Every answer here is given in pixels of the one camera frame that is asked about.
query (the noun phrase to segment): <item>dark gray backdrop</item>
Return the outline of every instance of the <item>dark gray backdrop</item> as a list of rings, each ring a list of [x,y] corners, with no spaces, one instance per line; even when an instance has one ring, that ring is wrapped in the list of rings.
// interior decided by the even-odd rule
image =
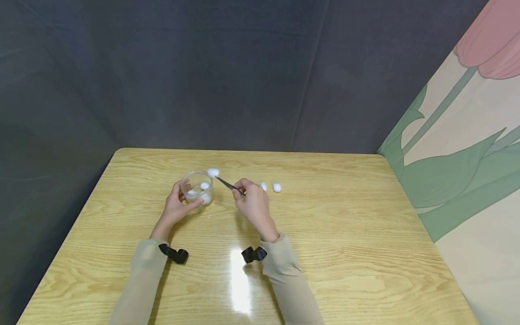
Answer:
[[[0,0],[0,323],[120,147],[374,153],[485,0]]]

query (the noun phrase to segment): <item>wooden table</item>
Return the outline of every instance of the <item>wooden table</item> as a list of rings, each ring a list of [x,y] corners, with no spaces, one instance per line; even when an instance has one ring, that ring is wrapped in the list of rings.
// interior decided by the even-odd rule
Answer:
[[[269,189],[326,324],[477,324],[385,159],[378,155],[120,149],[112,158],[23,313],[20,325],[105,324],[174,181],[220,168],[278,181]],[[281,324],[262,265],[241,251],[258,235],[230,191],[186,217],[172,246],[150,324]]]

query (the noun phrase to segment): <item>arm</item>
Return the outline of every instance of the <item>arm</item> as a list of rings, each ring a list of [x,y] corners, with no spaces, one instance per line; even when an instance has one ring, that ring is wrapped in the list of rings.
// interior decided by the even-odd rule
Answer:
[[[142,240],[130,262],[130,278],[110,317],[109,325],[146,325],[167,256],[159,239]]]
[[[142,240],[137,246],[130,262],[130,278],[110,317],[109,325],[148,324],[167,260],[159,245],[168,244],[168,235],[173,226],[189,211],[204,202],[200,199],[184,205],[182,204],[184,199],[178,181],[173,185],[172,192],[166,199],[164,211],[150,239]]]
[[[264,274],[269,278],[287,325],[321,325],[318,304],[303,277],[289,238],[284,234],[275,242],[262,241],[267,252]]]
[[[318,304],[300,271],[289,239],[276,229],[269,213],[269,196],[257,184],[245,178],[233,190],[235,203],[244,217],[255,227],[267,252],[263,260],[264,274],[269,278],[287,325],[322,325]]]

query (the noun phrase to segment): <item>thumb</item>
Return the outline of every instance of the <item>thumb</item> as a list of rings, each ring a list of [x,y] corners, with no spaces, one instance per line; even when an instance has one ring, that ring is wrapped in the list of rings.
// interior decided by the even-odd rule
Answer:
[[[240,194],[239,191],[233,189],[233,190],[231,190],[231,192],[233,193],[233,198],[235,199],[236,204],[240,204],[241,202],[244,202],[244,196],[242,194]]]
[[[199,207],[202,203],[204,203],[204,199],[198,198],[196,201],[186,204],[183,209],[186,213],[188,213],[196,207]]]

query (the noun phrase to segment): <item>black wrist sensor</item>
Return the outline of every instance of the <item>black wrist sensor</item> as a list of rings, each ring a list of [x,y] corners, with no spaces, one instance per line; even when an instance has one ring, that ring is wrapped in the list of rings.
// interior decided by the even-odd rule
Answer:
[[[262,261],[266,256],[267,252],[260,246],[256,250],[249,246],[242,252],[242,257],[247,264],[252,261]]]
[[[161,252],[164,255],[168,256],[169,259],[171,259],[172,261],[174,261],[177,264],[186,263],[186,260],[188,259],[188,256],[189,256],[187,251],[185,251],[183,249],[176,251],[175,249],[169,248],[168,245],[166,245],[166,244],[160,244],[159,249],[161,250]]]

